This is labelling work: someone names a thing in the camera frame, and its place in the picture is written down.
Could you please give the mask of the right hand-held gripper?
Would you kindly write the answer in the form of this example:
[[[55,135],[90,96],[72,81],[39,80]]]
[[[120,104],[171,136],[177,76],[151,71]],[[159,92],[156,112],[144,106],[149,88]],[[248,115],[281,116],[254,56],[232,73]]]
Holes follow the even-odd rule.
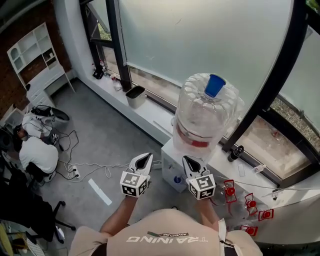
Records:
[[[184,173],[189,192],[198,200],[208,199],[214,196],[216,183],[214,176],[207,170],[202,159],[190,155],[182,157]]]

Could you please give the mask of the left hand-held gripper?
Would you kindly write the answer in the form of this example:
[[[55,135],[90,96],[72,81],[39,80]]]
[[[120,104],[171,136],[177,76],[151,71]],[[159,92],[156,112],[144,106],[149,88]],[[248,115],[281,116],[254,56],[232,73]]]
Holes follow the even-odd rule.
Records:
[[[139,198],[149,187],[150,171],[153,163],[152,153],[134,157],[120,178],[120,190],[125,196]]]

